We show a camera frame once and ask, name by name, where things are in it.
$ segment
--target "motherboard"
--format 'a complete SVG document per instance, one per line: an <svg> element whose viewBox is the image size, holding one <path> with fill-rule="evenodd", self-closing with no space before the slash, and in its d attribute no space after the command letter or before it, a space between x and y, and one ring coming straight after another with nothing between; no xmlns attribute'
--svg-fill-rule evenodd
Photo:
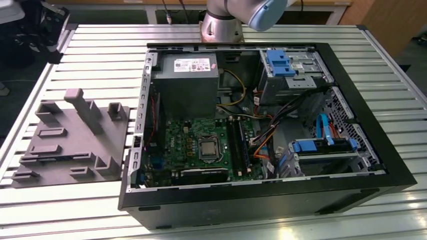
<svg viewBox="0 0 427 240"><path fill-rule="evenodd" d="M253 136L249 118L168 120L164 154L150 156L145 182L165 187L261 179L261 165L248 154Z"/></svg>

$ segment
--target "cpu socket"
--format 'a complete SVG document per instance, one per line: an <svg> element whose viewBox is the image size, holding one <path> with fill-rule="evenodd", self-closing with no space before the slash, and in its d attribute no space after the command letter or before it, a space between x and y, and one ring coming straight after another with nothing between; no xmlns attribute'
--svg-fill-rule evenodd
<svg viewBox="0 0 427 240"><path fill-rule="evenodd" d="M207 164L213 163L220 158L219 137L203 135L197 137L198 159Z"/></svg>

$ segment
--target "wooden cabinet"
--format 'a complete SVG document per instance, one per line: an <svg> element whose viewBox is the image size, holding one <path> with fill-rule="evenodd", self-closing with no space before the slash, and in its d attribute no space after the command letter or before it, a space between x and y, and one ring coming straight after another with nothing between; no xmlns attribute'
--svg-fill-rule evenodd
<svg viewBox="0 0 427 240"><path fill-rule="evenodd" d="M365 25L395 57L427 23L427 0L353 0L340 25Z"/></svg>

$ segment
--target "metal table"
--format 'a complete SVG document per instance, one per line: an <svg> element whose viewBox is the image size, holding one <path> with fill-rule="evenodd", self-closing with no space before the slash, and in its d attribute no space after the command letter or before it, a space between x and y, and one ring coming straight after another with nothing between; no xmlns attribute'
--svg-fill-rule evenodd
<svg viewBox="0 0 427 240"><path fill-rule="evenodd" d="M267 32L244 27L247 42L327 42L368 103L417 185L380 196L332 215L220 224L149 232L117 210L120 182L10 188L38 119L42 100L61 99L82 88L98 107L120 101L133 108L148 42L197 42L197 25L80 25L61 38L58 65L48 64L0 150L0 238L116 237L173 239L417 239L427 228L427 99L367 30L355 26L275 26ZM130 146L134 122L128 124Z"/></svg>

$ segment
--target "power supply label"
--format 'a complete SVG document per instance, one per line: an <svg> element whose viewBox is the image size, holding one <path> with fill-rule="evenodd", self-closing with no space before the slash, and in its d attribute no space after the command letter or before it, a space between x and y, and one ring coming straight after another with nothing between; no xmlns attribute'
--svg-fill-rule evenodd
<svg viewBox="0 0 427 240"><path fill-rule="evenodd" d="M173 61L173 72L208 72L211 63L208 58L186 58Z"/></svg>

